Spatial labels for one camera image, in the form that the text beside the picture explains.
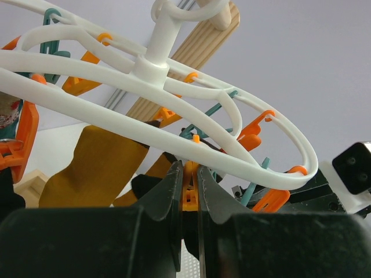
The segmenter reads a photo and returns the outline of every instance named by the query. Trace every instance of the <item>plastic clip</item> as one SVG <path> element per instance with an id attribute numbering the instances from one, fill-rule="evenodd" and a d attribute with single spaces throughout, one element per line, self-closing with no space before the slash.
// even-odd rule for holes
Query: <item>plastic clip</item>
<path id="1" fill-rule="evenodd" d="M 253 149 L 259 147 L 261 144 L 261 139 L 258 136 L 261 132 L 261 127 L 259 123 L 265 119 L 266 122 L 272 121 L 270 118 L 266 118 L 268 115 L 275 116 L 273 110 L 266 110 L 260 116 L 258 116 L 255 120 L 253 120 L 249 125 L 245 126 L 242 129 L 240 135 L 237 138 L 237 141 L 247 150 L 252 151 Z"/>
<path id="2" fill-rule="evenodd" d="M 265 158 L 261 164 L 261 168 L 268 169 L 269 164 L 271 163 L 270 158 Z M 251 182 L 249 186 L 247 187 L 245 193 L 242 195 L 241 204 L 245 207 L 248 205 L 251 197 L 254 194 L 254 190 L 256 188 L 256 184 L 254 182 Z"/>
<path id="3" fill-rule="evenodd" d="M 31 79 L 46 84 L 45 78 L 41 75 L 34 74 Z M 34 145 L 38 124 L 39 113 L 36 105 L 25 101 L 15 140 L 0 142 L 0 170 L 11 167 L 14 183 L 22 179 Z"/>
<path id="4" fill-rule="evenodd" d="M 103 39 L 110 39 L 113 40 L 112 36 L 108 33 L 102 33 L 98 36 L 97 40 L 99 42 L 102 42 Z M 108 46 L 110 43 L 108 42 L 103 42 L 103 45 Z M 87 51 L 81 58 L 81 61 L 89 62 L 92 64 L 98 64 L 100 59 L 96 57 L 94 54 L 91 52 Z M 100 86 L 101 83 L 91 81 L 91 80 L 86 80 L 82 78 L 77 78 L 70 76 L 67 78 L 67 80 L 64 82 L 62 89 L 68 93 L 72 94 L 73 96 L 80 96 L 81 94 L 84 94 L 90 90 L 93 90 L 94 88 Z"/>
<path id="5" fill-rule="evenodd" d="M 197 184 L 198 164 L 187 161 L 183 171 L 183 211 L 198 210 L 198 195 L 195 185 Z"/>
<path id="6" fill-rule="evenodd" d="M 301 172 L 307 175 L 308 171 L 303 166 L 294 166 L 288 173 Z M 275 213 L 290 199 L 290 191 L 270 189 L 263 198 L 253 207 L 253 211 L 259 213 Z"/>
<path id="7" fill-rule="evenodd" d="M 54 8 L 47 9 L 44 13 L 44 20 L 42 25 L 50 25 L 50 16 L 56 14 L 62 16 L 61 13 Z M 54 23 L 58 23 L 59 20 L 52 19 Z M 40 53 L 43 54 L 54 54 L 58 51 L 59 41 L 43 42 L 40 44 Z"/>
<path id="8" fill-rule="evenodd" d="M 58 16 L 62 16 L 61 13 L 54 8 L 47 9 L 44 13 L 44 20 L 43 25 L 50 25 L 50 17 L 51 15 L 56 14 Z M 58 19 L 52 19 L 54 23 L 58 23 Z M 40 44 L 40 53 L 43 54 L 50 54 L 56 55 L 66 58 L 71 58 L 71 53 L 68 51 L 59 51 L 59 41 L 51 41 L 51 42 L 43 42 Z M 60 75 L 58 74 L 45 74 L 45 80 L 51 84 L 56 84 L 59 80 Z"/>
<path id="9" fill-rule="evenodd" d="M 231 98 L 233 98 L 238 92 L 237 91 L 233 91 L 232 93 L 229 93 L 229 96 Z M 212 116 L 215 112 L 217 112 L 219 109 L 221 108 L 221 104 L 220 103 L 217 103 L 215 104 L 214 106 L 212 106 L 209 110 L 207 110 L 205 112 L 205 114 L 207 116 Z M 209 136 L 207 134 L 205 134 L 201 129 L 199 129 L 198 127 L 196 127 L 195 125 L 189 125 L 188 127 L 186 127 L 180 134 L 179 136 L 180 137 L 183 137 L 185 139 L 192 139 L 192 134 L 191 134 L 191 131 L 192 130 L 196 130 L 197 132 L 197 135 L 199 135 L 199 137 L 201 139 L 205 139 L 205 138 L 208 138 Z M 227 132 L 231 133 L 233 131 L 233 129 L 226 129 Z"/>
<path id="10" fill-rule="evenodd" d="M 21 36 L 18 36 L 17 38 L 9 42 L 6 46 L 2 48 L 2 50 L 13 50 L 14 48 L 16 48 L 20 37 Z"/>

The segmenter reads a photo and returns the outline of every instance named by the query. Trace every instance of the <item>orange clothespin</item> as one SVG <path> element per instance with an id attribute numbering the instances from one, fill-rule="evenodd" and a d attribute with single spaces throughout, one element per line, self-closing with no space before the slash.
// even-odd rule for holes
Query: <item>orange clothespin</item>
<path id="1" fill-rule="evenodd" d="M 12 40 L 11 42 L 9 42 L 6 46 L 4 46 L 4 47 L 2 48 L 2 50 L 13 50 L 14 48 L 16 48 L 17 43 L 18 43 L 20 37 L 21 37 L 21 36 L 15 38 L 15 39 Z"/>
<path id="2" fill-rule="evenodd" d="M 307 175 L 308 171 L 303 166 L 294 166 L 288 173 L 301 172 Z M 290 199 L 290 191 L 270 189 L 263 198 L 253 207 L 257 213 L 275 213 Z"/>
<path id="3" fill-rule="evenodd" d="M 197 169 L 199 164 L 187 161 L 183 170 L 183 211 L 198 210 Z"/>
<path id="4" fill-rule="evenodd" d="M 43 76 L 34 74 L 31 79 L 46 85 Z M 0 170 L 11 167 L 13 182 L 22 179 L 34 145 L 37 127 L 39 124 L 39 113 L 36 105 L 25 101 L 17 129 L 15 140 L 2 140 L 0 142 Z"/>
<path id="5" fill-rule="evenodd" d="M 265 119 L 266 122 L 272 121 L 270 118 L 266 118 L 267 115 L 275 116 L 275 113 L 273 110 L 266 110 L 263 113 L 260 114 L 259 117 L 257 117 L 255 120 L 253 120 L 249 125 L 247 125 L 242 131 L 237 140 L 243 139 L 245 136 L 249 136 L 251 134 L 259 135 L 261 132 L 261 127 L 259 126 L 259 123 Z"/>
<path id="6" fill-rule="evenodd" d="M 98 36 L 97 40 L 99 42 L 102 42 L 103 39 L 110 39 L 112 40 L 112 36 L 108 33 L 102 33 Z M 103 45 L 108 46 L 110 45 L 108 42 L 103 42 Z M 87 51 L 84 56 L 82 56 L 81 61 L 98 64 L 99 58 L 93 55 L 91 52 Z M 74 96 L 80 96 L 81 94 L 84 94 L 96 87 L 101 85 L 101 83 L 86 80 L 82 78 L 77 78 L 70 76 L 67 78 L 67 80 L 64 82 L 62 89 L 69 94 L 72 94 Z"/>
<path id="7" fill-rule="evenodd" d="M 191 72 L 184 78 L 183 82 L 185 83 L 193 83 L 193 78 L 197 78 L 198 74 L 197 72 Z M 168 110 L 165 107 L 160 108 L 160 110 L 157 112 L 157 114 L 154 116 L 153 120 L 159 120 L 162 119 L 162 122 L 160 124 L 160 128 L 163 128 L 165 126 L 171 125 L 174 122 L 177 122 L 181 119 L 181 116 L 178 114 L 175 114 L 173 111 Z"/>
<path id="8" fill-rule="evenodd" d="M 261 144 L 261 139 L 258 136 L 261 132 L 261 127 L 259 123 L 265 119 L 266 122 L 272 121 L 270 118 L 266 118 L 267 115 L 275 116 L 273 110 L 266 110 L 250 124 L 248 124 L 244 129 L 242 129 L 240 135 L 237 138 L 237 141 L 247 150 L 252 151 L 253 149 L 259 147 Z"/>

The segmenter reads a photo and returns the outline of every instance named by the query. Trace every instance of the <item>mustard yellow fabric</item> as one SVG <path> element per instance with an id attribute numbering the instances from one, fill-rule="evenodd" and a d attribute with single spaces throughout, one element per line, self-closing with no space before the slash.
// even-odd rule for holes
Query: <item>mustard yellow fabric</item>
<path id="1" fill-rule="evenodd" d="M 124 195 L 122 195 L 120 198 L 117 198 L 114 201 L 113 205 L 115 207 L 129 207 L 136 201 L 138 201 L 137 197 L 135 197 L 133 190 L 130 190 L 126 192 Z"/>
<path id="2" fill-rule="evenodd" d="M 156 160 L 156 162 L 152 165 L 152 167 L 146 172 L 146 175 L 149 175 L 151 177 L 157 177 L 157 178 L 165 178 L 166 174 L 168 173 L 171 165 L 176 161 L 177 159 L 175 156 L 173 156 L 170 153 L 163 152 L 160 157 Z M 136 197 L 134 193 L 130 190 L 129 192 L 122 195 L 120 198 L 117 198 L 114 201 L 115 207 L 127 207 L 131 206 L 133 203 L 136 202 Z"/>
<path id="3" fill-rule="evenodd" d="M 157 178 L 165 178 L 171 165 L 176 160 L 177 159 L 175 158 L 175 156 L 167 152 L 163 152 L 156 160 L 156 162 L 152 165 L 152 167 L 146 172 L 146 175 Z"/>
<path id="4" fill-rule="evenodd" d="M 99 127 L 85 127 L 70 165 L 46 183 L 39 207 L 108 207 L 148 149 Z"/>

